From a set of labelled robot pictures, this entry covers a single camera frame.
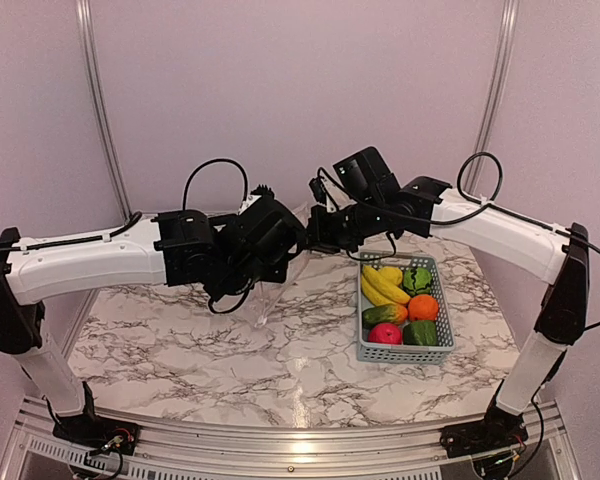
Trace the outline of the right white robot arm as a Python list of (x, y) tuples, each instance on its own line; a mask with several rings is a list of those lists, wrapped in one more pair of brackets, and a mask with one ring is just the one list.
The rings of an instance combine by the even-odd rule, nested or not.
[(420, 176), (404, 187), (395, 177), (358, 177), (341, 190), (351, 204), (333, 210), (320, 177), (310, 188), (309, 244), (322, 253), (355, 252), (376, 234), (409, 232), (477, 249), (509, 262), (546, 283), (533, 331), (511, 372), (499, 385), (479, 421), (443, 428), (448, 457), (496, 450), (524, 438), (522, 414), (559, 369), (568, 348), (586, 329), (589, 298), (587, 230), (565, 229), (478, 200), (449, 183)]

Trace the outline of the yellow toy banana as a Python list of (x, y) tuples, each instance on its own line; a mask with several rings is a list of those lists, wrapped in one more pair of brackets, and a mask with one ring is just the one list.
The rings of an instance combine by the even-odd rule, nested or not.
[(394, 285), (373, 267), (364, 265), (361, 274), (362, 293), (374, 306), (389, 304), (406, 306), (411, 300), (409, 294)]

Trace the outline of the clear zip top bag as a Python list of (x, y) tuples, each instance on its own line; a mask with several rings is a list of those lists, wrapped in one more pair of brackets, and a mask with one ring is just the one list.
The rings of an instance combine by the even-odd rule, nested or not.
[(286, 280), (282, 284), (259, 283), (250, 300), (255, 327), (263, 327), (272, 316), (283, 295), (296, 283), (309, 263), (310, 253), (304, 250), (288, 265)]

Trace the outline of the yellow toy lemon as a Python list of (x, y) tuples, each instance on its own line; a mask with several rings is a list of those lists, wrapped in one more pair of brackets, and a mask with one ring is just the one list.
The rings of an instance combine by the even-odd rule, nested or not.
[(403, 271), (400, 268), (383, 266), (378, 270), (378, 273), (391, 284), (399, 288), (402, 287)]

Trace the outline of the grey plastic basket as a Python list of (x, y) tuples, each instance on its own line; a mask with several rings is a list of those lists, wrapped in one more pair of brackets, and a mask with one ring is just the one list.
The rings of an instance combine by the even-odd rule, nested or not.
[(436, 261), (389, 252), (360, 254), (357, 358), (439, 365), (455, 340)]

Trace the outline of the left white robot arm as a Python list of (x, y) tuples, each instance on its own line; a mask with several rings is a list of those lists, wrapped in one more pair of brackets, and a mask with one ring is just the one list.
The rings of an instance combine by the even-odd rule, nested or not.
[(268, 195), (238, 213), (198, 210), (135, 214), (128, 224), (48, 242), (0, 236), (0, 352), (14, 357), (46, 396), (55, 436), (98, 448), (117, 435), (133, 441), (136, 425), (100, 417), (88, 385), (68, 366), (43, 325), (44, 300), (118, 285), (202, 285), (214, 305), (245, 301), (258, 282), (283, 283), (306, 245), (302, 223)]

